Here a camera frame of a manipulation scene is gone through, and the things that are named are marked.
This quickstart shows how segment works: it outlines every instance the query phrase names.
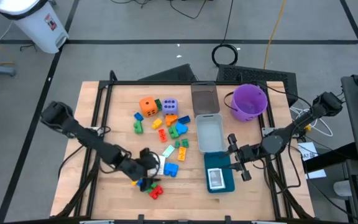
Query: red lego brick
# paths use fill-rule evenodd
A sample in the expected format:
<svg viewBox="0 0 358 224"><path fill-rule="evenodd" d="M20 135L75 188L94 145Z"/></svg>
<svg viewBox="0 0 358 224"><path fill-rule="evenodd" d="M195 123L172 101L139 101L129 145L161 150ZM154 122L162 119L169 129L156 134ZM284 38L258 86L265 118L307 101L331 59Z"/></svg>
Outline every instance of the red lego brick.
<svg viewBox="0 0 358 224"><path fill-rule="evenodd" d="M159 129L158 134L160 135L161 142L166 142L167 141L167 135L165 134L164 129Z"/></svg>
<svg viewBox="0 0 358 224"><path fill-rule="evenodd" d="M155 200L162 193L163 193L162 187L158 185L158 186L156 186L156 188L154 188L153 191L151 191L151 193L149 195L150 195L150 197L152 197Z"/></svg>

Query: white trash can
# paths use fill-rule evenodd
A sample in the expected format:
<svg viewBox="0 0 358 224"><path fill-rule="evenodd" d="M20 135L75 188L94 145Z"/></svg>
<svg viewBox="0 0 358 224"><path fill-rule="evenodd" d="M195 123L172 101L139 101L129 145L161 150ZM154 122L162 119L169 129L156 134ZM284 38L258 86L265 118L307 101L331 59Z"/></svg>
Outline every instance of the white trash can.
<svg viewBox="0 0 358 224"><path fill-rule="evenodd" d="M48 0L0 0L0 14L13 20L46 53L57 53L68 39Z"/></svg>

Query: wooden tabletop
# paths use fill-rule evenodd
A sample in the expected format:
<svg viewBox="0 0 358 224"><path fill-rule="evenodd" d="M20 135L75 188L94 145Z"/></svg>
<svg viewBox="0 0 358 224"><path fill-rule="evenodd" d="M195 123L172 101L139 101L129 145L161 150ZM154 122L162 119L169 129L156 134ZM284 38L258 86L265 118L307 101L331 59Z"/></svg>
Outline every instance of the wooden tabletop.
<svg viewBox="0 0 358 224"><path fill-rule="evenodd" d="M268 82L268 85L277 90L284 91L282 82ZM97 93L98 82L83 82L75 118L81 125L87 127L91 124L93 108ZM230 133L236 134L238 146L245 144L257 144L261 140L260 126L257 119L249 122L239 122L230 114L230 109L224 105L224 96L233 91L237 86L217 86L220 113L223 116L224 138ZM285 127L291 122L290 110L286 96L268 91L273 118L276 127ZM189 85L115 85L112 88L112 97L109 107L107 126L112 131L105 135L104 140L118 144L124 149L132 151L132 157L139 156L139 151L145 147L161 154L167 146L174 145L174 140L168 136L168 141L161 143L158 131L151 125L157 118L163 118L162 113L145 118L142 122L144 134L134 133L134 114L140 112L140 99L152 96L159 98L176 98L178 101L179 117L189 115L191 122L186 124L189 131L179 139L189 139L190 146L186 152L184 162L177 160L177 151L167 158L166 162L179 165L178 175L160 176L159 183L164 190L163 195L153 200L147 193L140 192L138 187L131 185L131 180L122 172L104 174L99 172L96 195L93 206L94 219L137 219L139 214L144 214L147 220L223 220L225 215L230 215L232 220L274 220L272 198L264 181L263 173L247 163L246 167L252 176L252 180L243 182L239 172L233 171L236 190L231 193L210 194L206 187L203 155L198 150L195 118L191 102L191 90ZM101 121L104 97L99 114ZM77 140L68 141L65 157L70 155L80 144ZM314 215L310 200L308 186L299 153L292 151L295 165L301 178L301 187L291 189L298 203L310 215ZM58 181L55 199L52 205L51 215L56 215L71 199L79 186L81 170L85 150L79 152L70 159L62 169ZM283 166L287 184L297 183L295 170L289 160L287 149L282 153ZM88 193L85 193L84 201L87 201ZM282 195L279 195L281 214L284 217ZM85 213L86 204L83 204L82 214Z"/></svg>

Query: purple dice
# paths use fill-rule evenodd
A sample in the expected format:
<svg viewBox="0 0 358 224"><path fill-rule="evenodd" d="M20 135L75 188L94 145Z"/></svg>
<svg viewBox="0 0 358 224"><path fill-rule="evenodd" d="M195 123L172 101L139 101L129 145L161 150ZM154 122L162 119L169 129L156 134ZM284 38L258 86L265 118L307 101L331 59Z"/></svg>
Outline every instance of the purple dice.
<svg viewBox="0 0 358 224"><path fill-rule="evenodd" d="M162 113L164 115L178 114L178 102L174 98L164 99L162 101Z"/></svg>

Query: gray floor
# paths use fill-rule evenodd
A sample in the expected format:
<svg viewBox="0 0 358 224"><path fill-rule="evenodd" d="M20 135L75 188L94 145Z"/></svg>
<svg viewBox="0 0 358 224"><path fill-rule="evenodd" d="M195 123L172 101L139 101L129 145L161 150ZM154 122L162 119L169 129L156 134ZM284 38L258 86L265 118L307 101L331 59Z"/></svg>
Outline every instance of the gray floor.
<svg viewBox="0 0 358 224"><path fill-rule="evenodd" d="M66 23L74 0L57 1L60 20ZM347 0L358 25L358 1ZM226 28L229 1L208 1L196 20L173 11L168 1L152 0L143 9L134 2L114 4L108 0L80 0L69 35L71 40L164 40L221 39ZM195 15L202 1L174 1L174 6ZM280 0L234 1L228 39L270 37ZM0 35L9 21L0 15ZM16 26L6 40L27 40ZM275 39L280 40L357 40L338 0L288 0ZM21 151L30 121L40 97L53 55L18 44L2 44L16 59L17 76L0 75L0 206ZM189 63L200 80L214 80L218 69L210 55L215 44L69 44L64 46L46 103L64 101L75 108L81 82L108 78L113 69L119 80L137 80L163 70ZM262 68L264 44L235 44L239 50L237 65ZM217 60L230 62L232 55L222 49ZM0 51L0 62L7 60ZM268 69L295 72L298 93L312 100L323 91L340 93L342 76L358 74L357 45L272 45ZM334 132L332 138L311 133L330 147L352 141L347 111L325 119ZM57 170L63 160L67 139L38 125L12 199L6 221L46 218L57 184ZM333 180L341 168L327 170L328 178L316 180L332 194ZM323 220L347 218L311 189L316 216Z"/></svg>

